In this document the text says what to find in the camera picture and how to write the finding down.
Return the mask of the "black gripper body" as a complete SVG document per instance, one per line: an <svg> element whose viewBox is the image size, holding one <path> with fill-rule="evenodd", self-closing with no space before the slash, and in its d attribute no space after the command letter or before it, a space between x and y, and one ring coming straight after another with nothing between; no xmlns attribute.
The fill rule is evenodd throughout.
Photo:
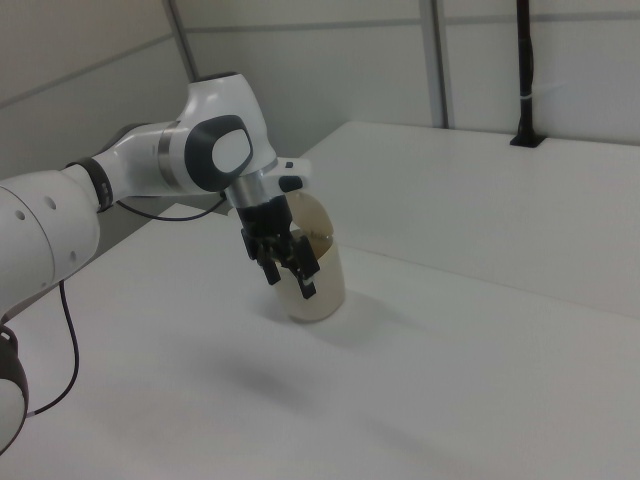
<svg viewBox="0 0 640 480"><path fill-rule="evenodd" d="M242 232L251 239L284 238L290 234L292 214L284 195L257 206L238 208Z"/></svg>

